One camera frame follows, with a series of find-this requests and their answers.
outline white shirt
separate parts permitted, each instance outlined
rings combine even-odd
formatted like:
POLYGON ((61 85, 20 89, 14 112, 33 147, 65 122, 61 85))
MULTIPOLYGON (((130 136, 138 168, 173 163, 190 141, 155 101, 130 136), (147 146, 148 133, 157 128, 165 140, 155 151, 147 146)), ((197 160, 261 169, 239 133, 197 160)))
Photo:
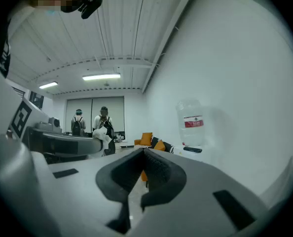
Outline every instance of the white shirt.
MULTIPOLYGON (((93 128, 94 129, 99 129, 99 120, 101 119, 101 117, 99 115, 97 115, 95 118, 94 118, 94 122, 93 122, 93 128)), ((109 122, 110 124, 112 125, 112 119, 109 118, 109 122)))

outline backpack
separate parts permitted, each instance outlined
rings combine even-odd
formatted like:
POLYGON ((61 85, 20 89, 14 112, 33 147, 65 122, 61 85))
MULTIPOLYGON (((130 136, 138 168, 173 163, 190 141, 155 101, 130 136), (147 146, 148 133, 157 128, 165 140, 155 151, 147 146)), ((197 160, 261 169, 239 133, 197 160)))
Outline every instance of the backpack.
POLYGON ((101 115, 99 115, 99 117, 101 117, 100 120, 99 120, 99 128, 102 128, 103 126, 105 128, 107 128, 106 135, 108 135, 113 140, 114 132, 113 132, 113 127, 112 127, 111 123, 109 122, 110 117, 108 117, 108 119, 105 122, 102 122, 102 116, 101 115))
POLYGON ((74 124, 73 124, 73 129, 72 129, 72 135, 73 136, 81 136, 81 129, 83 129, 82 126, 82 120, 83 117, 81 117, 79 120, 74 117, 74 124))

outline water bottle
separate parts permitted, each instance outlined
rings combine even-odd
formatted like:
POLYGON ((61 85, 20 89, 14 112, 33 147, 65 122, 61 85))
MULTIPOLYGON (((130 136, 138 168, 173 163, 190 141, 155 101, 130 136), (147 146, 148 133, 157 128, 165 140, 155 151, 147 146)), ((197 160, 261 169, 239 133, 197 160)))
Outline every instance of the water bottle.
POLYGON ((202 146, 204 122, 200 102, 197 99, 184 99, 177 104, 176 110, 183 145, 202 146))

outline remote control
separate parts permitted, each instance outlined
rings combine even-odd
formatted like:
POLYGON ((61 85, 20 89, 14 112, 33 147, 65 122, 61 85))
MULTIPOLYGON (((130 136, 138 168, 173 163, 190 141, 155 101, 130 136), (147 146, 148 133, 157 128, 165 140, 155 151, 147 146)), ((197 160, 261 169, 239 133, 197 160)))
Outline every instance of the remote control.
POLYGON ((194 152, 194 153, 201 153, 202 152, 202 149, 200 149, 200 148, 184 147, 183 149, 186 150, 186 151, 194 152))

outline ceiling light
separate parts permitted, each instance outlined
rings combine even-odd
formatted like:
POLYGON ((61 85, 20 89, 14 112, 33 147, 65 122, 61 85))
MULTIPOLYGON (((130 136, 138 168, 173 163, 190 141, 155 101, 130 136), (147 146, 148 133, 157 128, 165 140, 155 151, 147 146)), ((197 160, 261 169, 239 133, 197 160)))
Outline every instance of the ceiling light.
POLYGON ((103 75, 94 75, 94 76, 85 76, 83 79, 88 80, 97 80, 97 79, 110 79, 110 78, 120 78, 120 74, 103 74, 103 75))
POLYGON ((48 83, 48 84, 42 85, 39 88, 40 89, 46 89, 46 88, 49 88, 49 87, 52 87, 52 86, 56 86, 56 85, 58 85, 58 83, 54 81, 52 83, 48 83))

